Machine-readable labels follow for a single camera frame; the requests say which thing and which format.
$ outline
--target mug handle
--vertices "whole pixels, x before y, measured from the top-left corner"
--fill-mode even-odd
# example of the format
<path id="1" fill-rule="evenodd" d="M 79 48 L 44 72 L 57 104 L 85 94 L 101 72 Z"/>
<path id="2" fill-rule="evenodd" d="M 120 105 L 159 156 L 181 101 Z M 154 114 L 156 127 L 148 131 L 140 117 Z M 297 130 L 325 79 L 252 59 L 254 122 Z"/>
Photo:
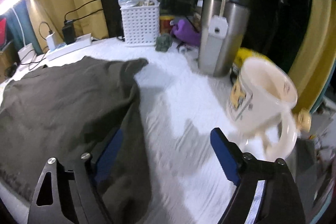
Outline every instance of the mug handle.
<path id="1" fill-rule="evenodd" d="M 277 158 L 286 159 L 292 152 L 297 135 L 298 128 L 296 120 L 290 110 L 281 113 L 282 132 L 278 143 L 269 145 L 266 148 L 266 160 L 275 161 Z"/>

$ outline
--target white cable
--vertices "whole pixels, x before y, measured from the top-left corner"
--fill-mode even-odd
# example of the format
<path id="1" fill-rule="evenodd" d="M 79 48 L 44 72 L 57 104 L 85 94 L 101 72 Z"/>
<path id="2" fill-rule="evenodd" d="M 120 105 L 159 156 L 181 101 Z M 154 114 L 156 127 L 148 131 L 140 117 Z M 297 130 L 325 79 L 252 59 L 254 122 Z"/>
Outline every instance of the white cable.
<path id="1" fill-rule="evenodd" d="M 23 28 L 22 28 L 21 22 L 20 22 L 20 20 L 19 20 L 19 17 L 17 16 L 17 13 L 16 13 L 16 11 L 14 10 L 14 8 L 11 7 L 11 9 L 13 10 L 13 12 L 14 12 L 14 14 L 15 14 L 15 16 L 16 16 L 17 22 L 18 22 L 19 25 L 20 25 L 20 29 L 21 29 L 21 33 L 22 33 L 22 38 L 23 38 L 23 45 L 26 46 L 25 34 L 23 33 Z"/>

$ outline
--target teal curtain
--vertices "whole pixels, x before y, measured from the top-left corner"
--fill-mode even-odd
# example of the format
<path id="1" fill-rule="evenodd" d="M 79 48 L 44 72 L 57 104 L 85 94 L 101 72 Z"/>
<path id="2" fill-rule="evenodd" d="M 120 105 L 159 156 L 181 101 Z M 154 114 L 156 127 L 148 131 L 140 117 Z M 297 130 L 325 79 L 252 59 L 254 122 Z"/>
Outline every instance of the teal curtain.
<path id="1" fill-rule="evenodd" d="M 23 33 L 25 35 L 26 45 L 32 43 L 37 55 L 43 54 L 40 44 L 38 43 L 36 35 L 34 33 L 33 26 L 30 22 L 26 1 L 21 0 L 14 6 L 14 9 L 21 22 Z M 24 46 L 20 25 L 12 9 L 9 9 L 6 12 L 5 17 L 7 20 L 7 28 L 13 36 L 15 49 L 19 51 Z"/>

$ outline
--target gray cloth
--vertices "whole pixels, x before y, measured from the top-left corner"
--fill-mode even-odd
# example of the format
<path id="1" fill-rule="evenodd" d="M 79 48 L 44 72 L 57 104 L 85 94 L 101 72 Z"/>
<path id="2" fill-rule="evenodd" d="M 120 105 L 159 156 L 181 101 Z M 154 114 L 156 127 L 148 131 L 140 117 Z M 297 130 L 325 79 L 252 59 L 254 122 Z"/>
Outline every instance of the gray cloth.
<path id="1" fill-rule="evenodd" d="M 0 176 L 31 201 L 50 157 L 61 163 L 78 158 L 120 126 L 122 146 L 110 178 L 98 189 L 114 223 L 138 221 L 146 213 L 151 186 L 133 77 L 147 63 L 84 57 L 10 82 L 0 109 Z"/>

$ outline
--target mug rim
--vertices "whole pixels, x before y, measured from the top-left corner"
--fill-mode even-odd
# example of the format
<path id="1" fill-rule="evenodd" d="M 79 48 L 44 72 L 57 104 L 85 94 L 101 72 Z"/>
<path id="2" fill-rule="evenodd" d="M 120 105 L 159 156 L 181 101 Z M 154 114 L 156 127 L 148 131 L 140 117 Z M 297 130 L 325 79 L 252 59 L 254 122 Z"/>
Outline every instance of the mug rim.
<path id="1" fill-rule="evenodd" d="M 286 101 L 286 100 L 279 99 L 278 97 L 272 95 L 272 94 L 269 93 L 267 90 L 265 90 L 263 87 L 261 87 L 260 85 L 258 85 L 258 84 L 255 83 L 255 82 L 253 82 L 253 80 L 252 80 L 250 77 L 248 77 L 248 73 L 246 73 L 249 82 L 251 82 L 257 90 L 259 90 L 260 92 L 264 92 L 268 98 L 270 98 L 270 99 L 272 99 L 272 100 L 275 100 L 277 103 L 282 103 L 282 104 L 285 103 L 285 104 L 291 105 L 290 107 L 293 108 L 293 107 L 296 105 L 296 103 L 297 103 L 298 93 L 297 93 L 297 89 L 296 89 L 296 87 L 295 87 L 293 81 L 291 80 L 291 78 L 290 78 L 290 77 L 289 77 L 289 76 L 288 76 L 288 75 L 287 75 L 281 68 L 279 68 L 277 65 L 275 65 L 273 62 L 270 62 L 270 61 L 268 61 L 268 60 L 265 60 L 265 59 L 260 58 L 260 57 L 255 57 L 255 56 L 248 57 L 248 58 L 244 61 L 243 65 L 242 65 L 242 67 L 241 67 L 241 71 L 240 71 L 240 73 L 244 72 L 244 66 L 245 66 L 247 63 L 250 63 L 250 62 L 259 62 L 259 63 L 263 63 L 263 64 L 265 64 L 265 65 L 267 65 L 267 66 L 272 66 L 272 67 L 275 68 L 278 72 L 280 72 L 284 77 L 287 78 L 287 80 L 288 80 L 288 81 L 291 83 L 291 85 L 293 86 L 293 88 L 294 88 L 294 92 L 295 92 L 295 99 L 294 99 L 293 101 L 291 101 L 291 102 Z"/>

